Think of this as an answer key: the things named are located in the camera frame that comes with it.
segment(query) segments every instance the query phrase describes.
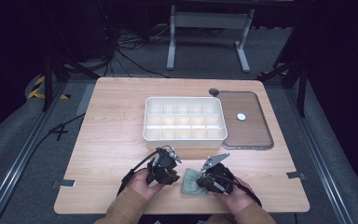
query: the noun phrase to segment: table leg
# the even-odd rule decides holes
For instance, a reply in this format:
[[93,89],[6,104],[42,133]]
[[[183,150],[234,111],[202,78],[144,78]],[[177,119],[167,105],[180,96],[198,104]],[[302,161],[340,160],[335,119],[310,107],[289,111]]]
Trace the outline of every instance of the table leg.
[[246,37],[248,36],[254,13],[255,13],[254,9],[249,10],[248,19],[245,21],[245,24],[243,25],[242,39],[241,41],[235,42],[235,48],[237,49],[238,57],[240,58],[240,62],[242,66],[242,71],[244,73],[249,73],[251,71],[245,56],[245,51],[243,50],[243,46],[245,45]]

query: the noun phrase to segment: black backdrop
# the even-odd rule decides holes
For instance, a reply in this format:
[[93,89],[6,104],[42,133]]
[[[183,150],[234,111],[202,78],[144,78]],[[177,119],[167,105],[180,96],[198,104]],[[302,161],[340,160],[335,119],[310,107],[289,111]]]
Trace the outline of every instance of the black backdrop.
[[307,48],[308,77],[353,170],[358,175],[358,1],[317,1],[292,33],[282,62]]

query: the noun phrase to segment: black cable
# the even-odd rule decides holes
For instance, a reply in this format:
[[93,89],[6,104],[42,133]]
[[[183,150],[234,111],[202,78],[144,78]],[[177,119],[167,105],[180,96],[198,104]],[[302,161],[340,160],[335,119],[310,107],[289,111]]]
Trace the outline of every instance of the black cable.
[[140,67],[142,70],[148,72],[148,73],[152,73],[152,74],[157,74],[157,75],[160,75],[160,76],[163,76],[163,77],[166,77],[166,78],[170,78],[169,76],[167,75],[164,75],[164,74],[161,74],[161,73],[158,73],[158,72],[153,72],[153,71],[150,71],[150,70],[147,70],[145,68],[143,68],[141,65],[139,65],[138,63],[136,63],[133,59],[129,58],[127,55],[123,54],[120,49],[117,49],[117,52],[120,53],[123,57],[127,58],[128,60],[130,60],[132,63],[134,63],[135,65],[137,65],[138,67]]
[[154,151],[153,153],[151,153],[150,155],[148,155],[146,158],[144,158],[141,162],[139,162],[134,168],[130,169],[130,171],[124,176],[124,178],[121,180],[121,186],[118,189],[117,195],[121,193],[121,191],[123,191],[124,188],[126,188],[126,185],[129,183],[129,181],[131,180],[131,178],[139,171],[143,170],[139,170],[137,172],[135,172],[142,164],[144,164],[145,161],[149,160],[152,156],[156,155],[157,153],[159,153],[158,150]]
[[255,194],[251,190],[249,190],[244,185],[242,185],[237,178],[234,178],[235,181],[232,181],[232,180],[230,180],[230,179],[228,179],[228,178],[226,178],[224,176],[221,176],[221,175],[211,175],[211,176],[225,179],[226,181],[228,181],[228,182],[232,183],[233,185],[237,186],[239,189],[245,191],[246,194],[249,195],[249,197],[251,197],[260,207],[262,207],[262,204],[261,204],[260,200],[257,198],[257,196],[255,196]]
[[120,65],[120,67],[126,71],[127,76],[133,77],[132,75],[130,75],[129,71],[127,71],[127,69],[125,69],[125,68],[123,67],[123,65],[122,65],[121,62],[118,60],[118,58],[115,57],[115,56],[113,56],[113,57],[117,60],[117,62],[118,62],[118,64]]

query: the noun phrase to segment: metal stand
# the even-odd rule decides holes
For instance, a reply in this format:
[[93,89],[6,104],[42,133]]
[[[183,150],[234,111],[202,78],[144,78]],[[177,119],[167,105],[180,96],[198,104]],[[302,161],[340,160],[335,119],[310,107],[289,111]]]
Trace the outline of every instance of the metal stand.
[[246,60],[245,45],[246,37],[252,23],[254,9],[249,10],[248,14],[224,14],[224,13],[201,13],[201,12],[176,12],[175,6],[171,7],[171,41],[168,50],[167,69],[173,70],[175,60],[175,28],[176,27],[203,27],[203,28],[224,28],[242,29],[242,38],[235,42],[235,48],[240,58],[242,71],[250,72],[248,61]]

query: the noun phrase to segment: black tape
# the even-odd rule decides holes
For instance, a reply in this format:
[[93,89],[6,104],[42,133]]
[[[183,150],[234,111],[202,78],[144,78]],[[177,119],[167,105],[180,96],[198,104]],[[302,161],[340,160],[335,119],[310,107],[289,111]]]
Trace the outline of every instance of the black tape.
[[303,173],[299,173],[299,172],[291,172],[291,173],[286,173],[286,174],[287,174],[287,177],[289,177],[289,179],[293,179],[293,178],[305,179],[306,178]]
[[59,180],[55,180],[54,183],[51,185],[52,188],[54,189],[59,189],[59,188],[74,188],[76,184],[75,180],[67,180],[67,179],[63,179],[62,181]]

